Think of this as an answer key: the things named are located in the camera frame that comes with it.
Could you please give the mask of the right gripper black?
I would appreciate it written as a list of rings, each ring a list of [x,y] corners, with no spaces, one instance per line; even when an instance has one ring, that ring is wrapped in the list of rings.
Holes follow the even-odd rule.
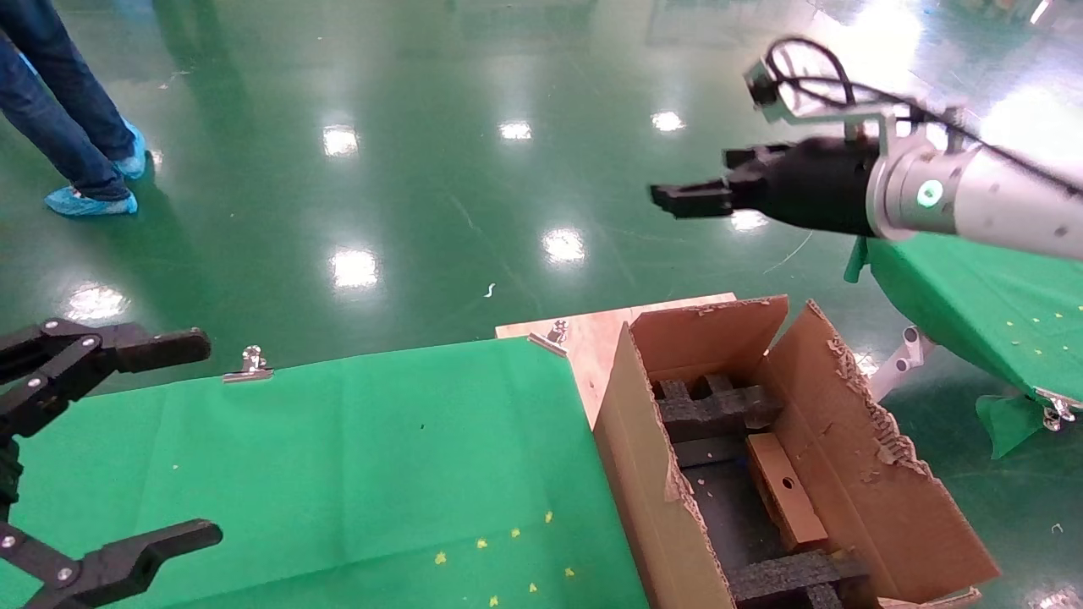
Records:
[[[651,184],[661,211],[677,219],[725,218],[751,209],[805,230],[871,238],[871,170],[880,156],[869,139],[811,137],[788,144],[723,150],[727,182]]]

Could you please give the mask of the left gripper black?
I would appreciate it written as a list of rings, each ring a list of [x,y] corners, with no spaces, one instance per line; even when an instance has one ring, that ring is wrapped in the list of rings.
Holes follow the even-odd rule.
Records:
[[[200,328],[151,334],[134,323],[89,327],[58,318],[1,339],[0,508],[19,501],[19,444],[96,389],[112,374],[206,361],[212,344]],[[6,563],[40,582],[24,608],[101,608],[151,589],[165,562],[222,542],[212,521],[186,521],[116,540],[74,559],[13,524],[1,524]]]

